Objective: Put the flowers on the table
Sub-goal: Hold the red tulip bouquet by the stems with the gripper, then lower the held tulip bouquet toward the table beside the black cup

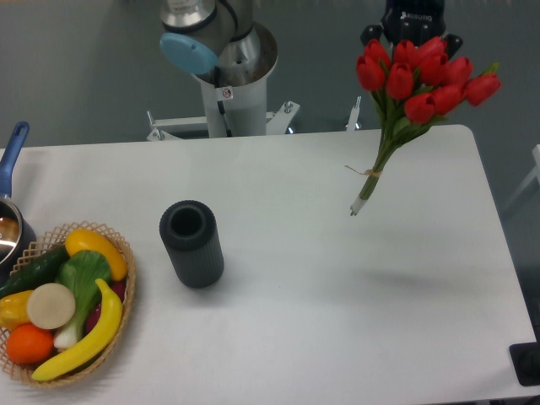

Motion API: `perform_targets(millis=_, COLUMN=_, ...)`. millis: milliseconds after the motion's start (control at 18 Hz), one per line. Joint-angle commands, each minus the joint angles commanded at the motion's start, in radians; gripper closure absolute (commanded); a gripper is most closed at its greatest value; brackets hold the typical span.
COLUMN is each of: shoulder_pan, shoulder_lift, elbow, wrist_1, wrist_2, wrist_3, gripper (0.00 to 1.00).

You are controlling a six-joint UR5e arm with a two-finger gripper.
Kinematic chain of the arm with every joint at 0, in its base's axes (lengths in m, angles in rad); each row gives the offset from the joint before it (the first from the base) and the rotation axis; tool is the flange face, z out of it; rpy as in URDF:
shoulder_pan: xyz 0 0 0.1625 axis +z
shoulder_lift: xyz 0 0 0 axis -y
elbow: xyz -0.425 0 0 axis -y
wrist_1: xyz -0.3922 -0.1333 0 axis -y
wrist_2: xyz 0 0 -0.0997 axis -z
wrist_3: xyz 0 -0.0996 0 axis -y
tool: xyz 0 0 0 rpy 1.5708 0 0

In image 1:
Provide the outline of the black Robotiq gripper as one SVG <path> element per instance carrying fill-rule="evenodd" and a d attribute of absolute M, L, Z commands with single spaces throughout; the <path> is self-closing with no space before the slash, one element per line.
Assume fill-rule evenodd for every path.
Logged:
<path fill-rule="evenodd" d="M 360 36 L 364 47 L 372 40 L 378 41 L 384 33 L 389 43 L 396 46 L 400 41 L 409 40 L 415 46 L 442 36 L 446 31 L 444 21 L 444 0 L 387 0 L 381 24 L 366 26 Z M 459 35 L 446 34 L 445 54 L 449 59 L 459 51 L 463 39 Z"/>

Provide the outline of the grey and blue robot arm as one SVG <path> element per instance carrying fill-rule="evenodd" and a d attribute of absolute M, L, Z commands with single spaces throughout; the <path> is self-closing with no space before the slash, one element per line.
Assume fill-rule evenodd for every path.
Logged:
<path fill-rule="evenodd" d="M 380 23 L 364 28 L 363 45 L 386 38 L 394 46 L 421 46 L 439 36 L 453 57 L 463 40 L 447 33 L 442 1 L 388 1 Z M 251 1 L 165 1 L 159 47 L 180 70 L 214 87 L 252 84 L 266 78 L 278 60 L 273 35 L 253 19 Z"/>

